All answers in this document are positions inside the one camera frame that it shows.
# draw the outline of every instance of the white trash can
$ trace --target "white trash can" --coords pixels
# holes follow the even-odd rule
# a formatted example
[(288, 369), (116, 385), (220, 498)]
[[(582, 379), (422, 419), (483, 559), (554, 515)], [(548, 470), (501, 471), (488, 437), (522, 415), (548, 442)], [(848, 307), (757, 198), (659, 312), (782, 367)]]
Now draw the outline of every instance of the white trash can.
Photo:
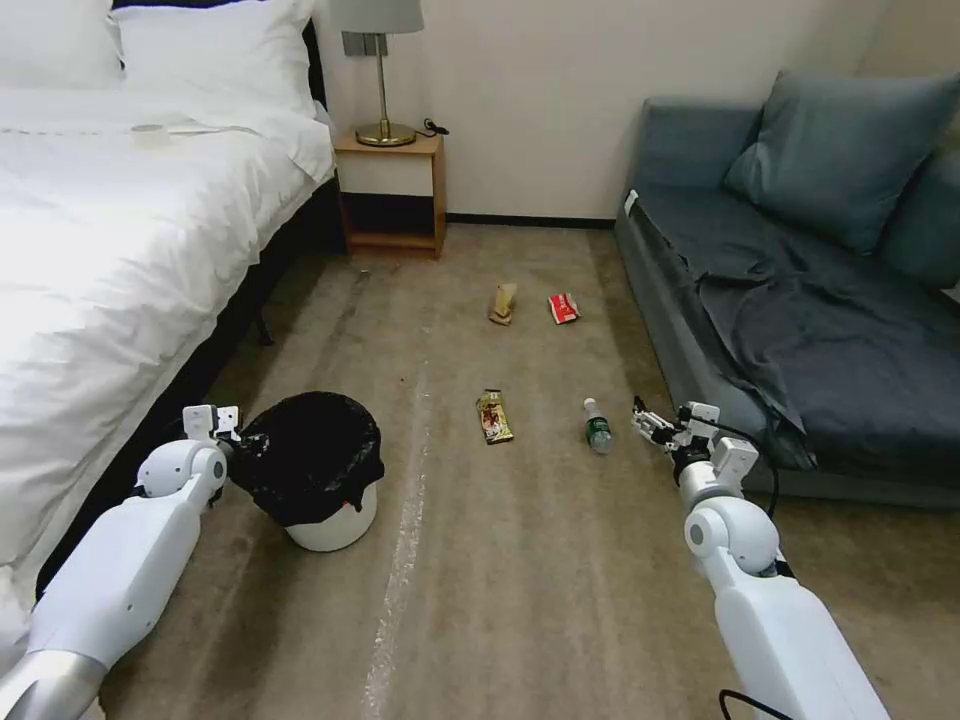
[(286, 528), (293, 541), (314, 552), (333, 552), (359, 540), (373, 524), (377, 514), (377, 483), (367, 485), (360, 501), (363, 510), (344, 505), (320, 523), (304, 523)]

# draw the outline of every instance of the food wrapper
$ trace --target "food wrapper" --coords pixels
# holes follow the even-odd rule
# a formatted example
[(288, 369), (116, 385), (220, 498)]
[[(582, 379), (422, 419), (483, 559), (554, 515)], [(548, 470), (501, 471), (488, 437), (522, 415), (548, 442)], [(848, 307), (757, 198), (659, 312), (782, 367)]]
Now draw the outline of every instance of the food wrapper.
[(570, 293), (561, 293), (560, 295), (551, 295), (548, 300), (550, 304), (550, 313), (557, 325), (573, 322), (580, 317), (580, 308)]
[(485, 390), (477, 400), (477, 412), (480, 413), (480, 424), (487, 445), (513, 440), (513, 432), (503, 409), (503, 394), (499, 390)]
[(513, 320), (513, 304), (517, 296), (516, 283), (497, 285), (497, 295), (493, 299), (488, 317), (498, 325), (509, 325)]

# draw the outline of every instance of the gray sofa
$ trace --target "gray sofa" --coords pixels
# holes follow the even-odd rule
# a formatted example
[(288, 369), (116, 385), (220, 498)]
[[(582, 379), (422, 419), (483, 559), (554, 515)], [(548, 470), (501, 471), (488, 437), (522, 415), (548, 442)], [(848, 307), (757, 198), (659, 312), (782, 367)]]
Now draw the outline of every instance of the gray sofa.
[[(911, 467), (878, 471), (872, 466), (860, 471), (855, 462), (842, 462), (843, 453), (834, 453), (830, 442), (821, 443), (818, 452), (805, 432), (778, 417), (725, 351), (709, 316), (698, 306), (698, 285), (688, 272), (690, 248), (697, 243), (709, 244), (714, 233), (770, 233), (785, 244), (796, 241), (808, 246), (820, 242), (812, 233), (765, 217), (722, 189), (727, 170), (756, 137), (759, 121), (759, 106), (708, 105), (677, 98), (654, 98), (644, 106), (624, 190), (624, 197), (636, 190), (638, 199), (629, 212), (621, 206), (615, 235), (674, 404), (697, 400), (717, 405), (724, 422), (761, 437), (781, 468), (784, 494), (960, 508), (960, 415), (956, 416), (956, 453), (941, 452), (945, 460), (935, 464), (936, 471), (919, 467), (922, 463), (916, 471)], [(960, 203), (960, 160), (954, 156), (928, 163), (907, 192), (912, 193), (914, 204), (952, 203), (955, 207)], [(684, 216), (699, 218), (699, 222), (688, 223)], [(684, 233), (697, 237), (679, 237)], [(763, 245), (757, 242), (756, 247)], [(923, 305), (928, 302), (925, 291), (880, 260), (844, 254), (826, 244), (823, 253), (827, 261), (849, 263), (851, 272), (859, 273), (861, 279), (864, 268), (874, 263), (878, 292), (902, 292), (904, 303), (913, 303), (919, 308), (917, 313), (946, 313), (942, 315), (946, 320), (941, 322), (949, 326), (951, 338), (960, 337), (956, 334), (960, 312), (956, 325), (950, 325), (951, 308), (944, 310), (937, 305), (941, 299), (951, 304), (945, 296), (929, 293), (931, 311)], [(916, 372), (922, 376), (924, 369)], [(842, 387), (835, 389), (841, 406), (843, 392)], [(953, 397), (943, 398), (944, 403), (953, 401), (960, 407), (960, 387), (955, 388)], [(910, 427), (903, 431), (922, 432)], [(936, 438), (941, 451), (953, 441), (953, 437)], [(820, 462), (824, 457), (833, 460)], [(769, 471), (758, 466), (745, 487), (768, 490)]]

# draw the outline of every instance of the red snack package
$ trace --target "red snack package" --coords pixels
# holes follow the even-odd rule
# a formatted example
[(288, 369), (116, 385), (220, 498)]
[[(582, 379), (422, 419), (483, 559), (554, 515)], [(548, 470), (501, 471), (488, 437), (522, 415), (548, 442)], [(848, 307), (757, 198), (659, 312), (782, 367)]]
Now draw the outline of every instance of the red snack package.
[(557, 325), (573, 322), (580, 317), (580, 309), (570, 293), (551, 295), (548, 302), (550, 303), (550, 312)]

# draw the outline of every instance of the white pillow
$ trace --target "white pillow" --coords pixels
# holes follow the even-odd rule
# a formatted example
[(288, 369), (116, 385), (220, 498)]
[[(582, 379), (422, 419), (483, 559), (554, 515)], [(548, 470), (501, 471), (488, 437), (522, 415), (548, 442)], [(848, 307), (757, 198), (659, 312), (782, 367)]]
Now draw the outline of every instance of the white pillow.
[(212, 94), (316, 117), (303, 29), (312, 0), (114, 10), (131, 89)]
[(110, 0), (0, 0), (0, 87), (105, 88), (123, 78)]

